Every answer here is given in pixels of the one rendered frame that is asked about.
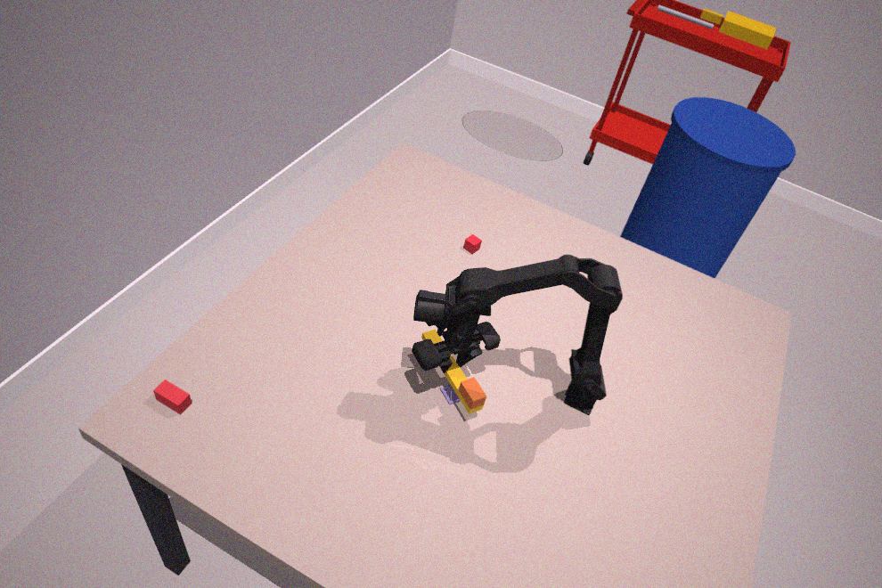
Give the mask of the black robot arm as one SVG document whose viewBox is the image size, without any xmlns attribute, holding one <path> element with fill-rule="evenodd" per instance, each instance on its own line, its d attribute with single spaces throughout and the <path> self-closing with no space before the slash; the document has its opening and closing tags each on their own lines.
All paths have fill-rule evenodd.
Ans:
<svg viewBox="0 0 882 588">
<path fill-rule="evenodd" d="M 415 296 L 413 320 L 436 325 L 439 337 L 448 327 L 448 318 L 456 331 L 468 333 L 476 329 L 479 316 L 491 315 L 491 305 L 499 298 L 563 284 L 590 302 L 581 347 L 571 349 L 568 359 L 571 382 L 564 404 L 590 415 L 596 401 L 607 396 L 601 351 L 609 317 L 623 299 L 614 266 L 568 254 L 499 271 L 470 268 L 448 282 L 445 293 L 420 290 Z"/>
</svg>

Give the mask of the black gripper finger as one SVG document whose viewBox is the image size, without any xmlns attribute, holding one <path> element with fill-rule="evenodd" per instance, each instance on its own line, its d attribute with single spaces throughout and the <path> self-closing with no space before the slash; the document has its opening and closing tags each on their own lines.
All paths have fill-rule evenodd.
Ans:
<svg viewBox="0 0 882 588">
<path fill-rule="evenodd" d="M 436 347 L 436 346 L 438 346 L 438 343 L 435 344 L 435 347 Z M 451 366 L 452 364 L 453 364 L 453 362 L 451 362 L 451 359 L 450 359 L 450 362 L 443 362 L 443 363 L 441 363 L 439 366 L 441 367 L 442 372 L 443 372 L 443 373 L 446 373 L 447 370 L 450 369 L 450 366 Z"/>
<path fill-rule="evenodd" d="M 484 351 L 482 351 L 481 348 L 474 349 L 474 350 L 471 350 L 471 351 L 468 350 L 468 351 L 465 351 L 465 352 L 459 353 L 459 354 L 457 355 L 456 363 L 457 363 L 457 364 L 459 365 L 459 367 L 461 368 L 464 364 L 467 364 L 467 362 L 470 362 L 470 360 L 474 359 L 474 358 L 477 357 L 478 355 L 482 355 L 482 353 L 484 353 Z"/>
</svg>

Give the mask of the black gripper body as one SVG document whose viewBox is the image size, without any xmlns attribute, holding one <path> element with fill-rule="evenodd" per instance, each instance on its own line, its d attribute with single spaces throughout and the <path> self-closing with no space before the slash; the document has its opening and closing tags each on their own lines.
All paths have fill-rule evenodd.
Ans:
<svg viewBox="0 0 882 588">
<path fill-rule="evenodd" d="M 437 368 L 443 362 L 450 362 L 451 354 L 478 349 L 482 340 L 488 351 L 499 347 L 501 339 L 490 322 L 479 323 L 474 331 L 468 333 L 456 331 L 450 324 L 450 318 L 445 323 L 448 326 L 447 331 L 442 333 L 445 340 L 438 342 L 438 346 L 435 347 L 431 339 L 415 342 L 412 346 L 415 360 L 424 371 Z"/>
</svg>

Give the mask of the red cube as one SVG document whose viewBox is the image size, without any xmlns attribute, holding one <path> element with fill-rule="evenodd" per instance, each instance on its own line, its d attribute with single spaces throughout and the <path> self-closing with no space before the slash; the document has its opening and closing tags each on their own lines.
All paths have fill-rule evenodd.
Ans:
<svg viewBox="0 0 882 588">
<path fill-rule="evenodd" d="M 463 248 L 466 249 L 469 253 L 474 254 L 476 251 L 480 249 L 481 240 L 472 234 L 470 237 L 465 239 Z"/>
</svg>

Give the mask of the red rectangular block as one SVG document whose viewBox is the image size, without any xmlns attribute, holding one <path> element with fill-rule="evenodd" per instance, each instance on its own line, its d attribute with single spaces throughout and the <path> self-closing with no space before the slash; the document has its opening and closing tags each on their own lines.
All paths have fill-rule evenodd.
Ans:
<svg viewBox="0 0 882 588">
<path fill-rule="evenodd" d="M 163 380 L 153 391 L 156 400 L 179 414 L 192 403 L 189 393 L 168 380 Z"/>
</svg>

